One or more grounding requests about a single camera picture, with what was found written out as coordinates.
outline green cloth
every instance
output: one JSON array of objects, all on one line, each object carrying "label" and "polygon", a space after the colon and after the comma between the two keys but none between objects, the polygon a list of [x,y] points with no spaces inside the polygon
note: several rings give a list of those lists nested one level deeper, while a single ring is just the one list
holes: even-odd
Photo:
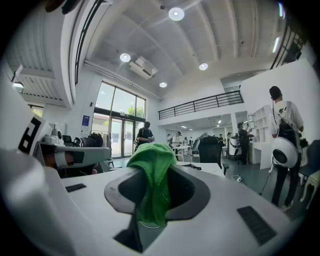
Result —
[{"label": "green cloth", "polygon": [[127,167],[141,168],[147,177],[145,195],[136,209],[137,220],[166,224],[165,216],[171,206],[167,170],[177,163],[173,150],[165,144],[141,144]]}]

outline shoe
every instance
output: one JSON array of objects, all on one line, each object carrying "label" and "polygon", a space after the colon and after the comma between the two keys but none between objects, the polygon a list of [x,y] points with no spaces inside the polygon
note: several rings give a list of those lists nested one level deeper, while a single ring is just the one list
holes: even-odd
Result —
[{"label": "shoe", "polygon": [[283,211],[283,212],[285,212],[285,211],[287,211],[287,210],[289,210],[291,207],[292,207],[292,205],[294,204],[294,201],[292,200],[291,201],[291,203],[288,205],[288,206],[282,206],[281,208],[280,208],[280,210],[281,211]]}]

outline ceiling light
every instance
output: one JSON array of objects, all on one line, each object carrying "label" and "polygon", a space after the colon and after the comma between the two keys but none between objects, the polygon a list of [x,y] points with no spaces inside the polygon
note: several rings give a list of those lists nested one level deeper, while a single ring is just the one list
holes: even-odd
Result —
[{"label": "ceiling light", "polygon": [[120,60],[122,60],[123,62],[129,62],[131,60],[131,57],[128,53],[122,53],[120,55]]},{"label": "ceiling light", "polygon": [[181,21],[185,16],[185,12],[178,7],[172,8],[168,14],[169,18],[174,21]]},{"label": "ceiling light", "polygon": [[274,47],[273,47],[273,51],[272,51],[272,53],[275,53],[275,52],[276,52],[278,42],[279,42],[279,37],[277,37],[277,38],[276,38],[276,40],[275,40],[275,43],[274,43]]},{"label": "ceiling light", "polygon": [[164,87],[167,86],[167,83],[166,82],[161,82],[159,85],[160,85],[160,87],[164,88]]},{"label": "ceiling light", "polygon": [[200,64],[200,66],[199,66],[199,69],[200,70],[206,70],[208,68],[208,64],[207,63],[202,63],[202,64]]},{"label": "ceiling light", "polygon": [[278,2],[278,4],[279,4],[279,16],[282,17],[284,15],[284,9],[281,3]]},{"label": "ceiling light", "polygon": [[23,88],[24,86],[22,85],[22,83],[15,82],[13,83],[13,87]]}]

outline ceiling air conditioning unit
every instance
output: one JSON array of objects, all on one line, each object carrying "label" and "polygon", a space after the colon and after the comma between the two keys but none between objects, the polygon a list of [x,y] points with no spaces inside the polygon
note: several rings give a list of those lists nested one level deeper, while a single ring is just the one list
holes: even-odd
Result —
[{"label": "ceiling air conditioning unit", "polygon": [[135,62],[131,61],[130,66],[130,70],[146,80],[158,72],[158,70],[142,56],[140,56]]}]

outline round pendant light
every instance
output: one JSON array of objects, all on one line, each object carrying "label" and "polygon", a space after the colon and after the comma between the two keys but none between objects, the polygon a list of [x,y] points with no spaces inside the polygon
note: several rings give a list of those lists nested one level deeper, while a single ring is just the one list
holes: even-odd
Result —
[{"label": "round pendant light", "polygon": [[185,16],[185,12],[178,8],[174,7],[169,11],[169,18],[174,21],[181,21]]},{"label": "round pendant light", "polygon": [[164,88],[164,87],[167,86],[167,83],[166,82],[161,82],[159,85],[160,85],[160,87]]},{"label": "round pendant light", "polygon": [[202,63],[202,64],[200,64],[200,66],[199,66],[199,69],[200,70],[206,70],[208,68],[208,64],[207,63]]},{"label": "round pendant light", "polygon": [[131,59],[130,55],[128,53],[122,53],[120,55],[120,60],[123,62],[129,62]]}]

